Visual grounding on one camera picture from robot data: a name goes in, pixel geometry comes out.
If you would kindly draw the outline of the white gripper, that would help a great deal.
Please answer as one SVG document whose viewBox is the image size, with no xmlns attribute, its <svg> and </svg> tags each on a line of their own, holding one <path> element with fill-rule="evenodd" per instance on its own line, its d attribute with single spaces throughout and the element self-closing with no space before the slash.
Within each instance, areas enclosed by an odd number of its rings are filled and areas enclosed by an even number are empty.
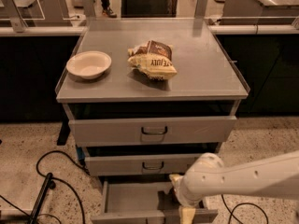
<svg viewBox="0 0 299 224">
<path fill-rule="evenodd" d="M 192 224 L 196 211 L 194 207 L 199 203 L 200 199 L 190 191 L 183 181 L 182 175 L 171 174 L 169 178 L 176 191 L 177 199 L 181 204 L 178 209 L 180 224 Z"/>
</svg>

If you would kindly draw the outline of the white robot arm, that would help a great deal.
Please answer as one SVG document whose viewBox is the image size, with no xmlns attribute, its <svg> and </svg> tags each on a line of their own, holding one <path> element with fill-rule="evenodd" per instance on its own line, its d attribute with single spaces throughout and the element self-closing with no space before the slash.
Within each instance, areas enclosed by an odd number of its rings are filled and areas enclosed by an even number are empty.
<svg viewBox="0 0 299 224">
<path fill-rule="evenodd" d="M 184 175 L 169 176 L 179 202 L 180 224 L 192 224 L 195 206 L 207 196 L 221 194 L 299 198 L 299 151 L 226 167 L 222 159 L 205 153 Z"/>
</svg>

